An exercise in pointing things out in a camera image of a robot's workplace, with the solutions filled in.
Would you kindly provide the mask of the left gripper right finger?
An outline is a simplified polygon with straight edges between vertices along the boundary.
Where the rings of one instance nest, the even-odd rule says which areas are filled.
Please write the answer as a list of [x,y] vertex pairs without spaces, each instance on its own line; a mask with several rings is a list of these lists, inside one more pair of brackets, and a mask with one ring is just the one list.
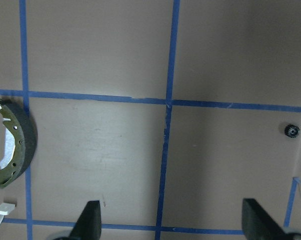
[[254,198],[244,198],[241,228],[247,240],[280,240],[286,233]]

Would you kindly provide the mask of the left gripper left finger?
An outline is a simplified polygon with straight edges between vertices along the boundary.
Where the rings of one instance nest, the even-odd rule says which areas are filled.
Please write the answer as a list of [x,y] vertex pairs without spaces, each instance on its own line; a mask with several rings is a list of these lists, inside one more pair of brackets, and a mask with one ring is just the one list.
[[102,235],[99,200],[88,201],[68,238],[70,240],[99,240]]

